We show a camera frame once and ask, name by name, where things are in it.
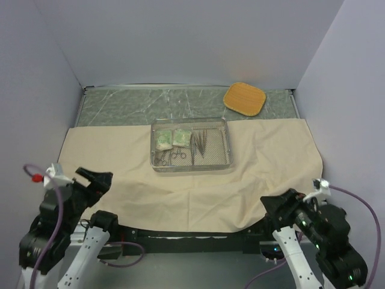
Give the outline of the beige cloth wrap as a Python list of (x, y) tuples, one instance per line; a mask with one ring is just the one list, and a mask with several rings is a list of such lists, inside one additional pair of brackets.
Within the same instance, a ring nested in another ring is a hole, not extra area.
[(225, 170), (158, 173), (150, 165), (149, 126), (70, 129), (59, 162), (69, 178), (84, 167), (112, 172), (112, 186), (92, 208), (131, 228), (174, 232), (236, 232), (258, 222), (262, 196), (294, 188), (313, 191), (321, 156), (301, 119), (229, 122), (233, 163)]

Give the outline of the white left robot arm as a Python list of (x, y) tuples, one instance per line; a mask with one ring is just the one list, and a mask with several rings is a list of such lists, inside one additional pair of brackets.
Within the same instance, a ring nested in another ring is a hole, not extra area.
[(62, 260), (81, 216), (110, 190), (113, 174), (79, 167), (76, 174), (89, 181), (84, 186), (66, 177), (60, 164), (52, 164), (46, 170), (26, 164), (23, 170), (33, 182), (43, 183), (45, 190), (39, 213), (19, 243), (19, 265), (25, 288), (78, 288), (82, 272), (96, 260), (104, 245), (114, 241), (120, 233), (116, 214), (94, 213), (70, 272), (62, 281), (58, 279)]

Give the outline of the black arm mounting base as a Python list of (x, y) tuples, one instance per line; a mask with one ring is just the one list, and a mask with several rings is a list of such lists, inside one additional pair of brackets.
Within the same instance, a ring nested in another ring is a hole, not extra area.
[(146, 254), (213, 252), (260, 254), (264, 246), (267, 247), (266, 251), (273, 251), (276, 243), (271, 231), (261, 222), (233, 233), (150, 231), (121, 226), (112, 241), (139, 244)]

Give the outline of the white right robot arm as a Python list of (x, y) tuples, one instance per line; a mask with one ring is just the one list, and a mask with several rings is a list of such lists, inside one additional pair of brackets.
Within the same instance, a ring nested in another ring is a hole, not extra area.
[(279, 196), (262, 196), (260, 201), (269, 221), (263, 233), (278, 242), (297, 288), (322, 288), (313, 276), (295, 234), (299, 228), (316, 247), (318, 267), (334, 288), (365, 285), (368, 267), (349, 243), (351, 227), (344, 209), (324, 203), (321, 193), (302, 194), (290, 189)]

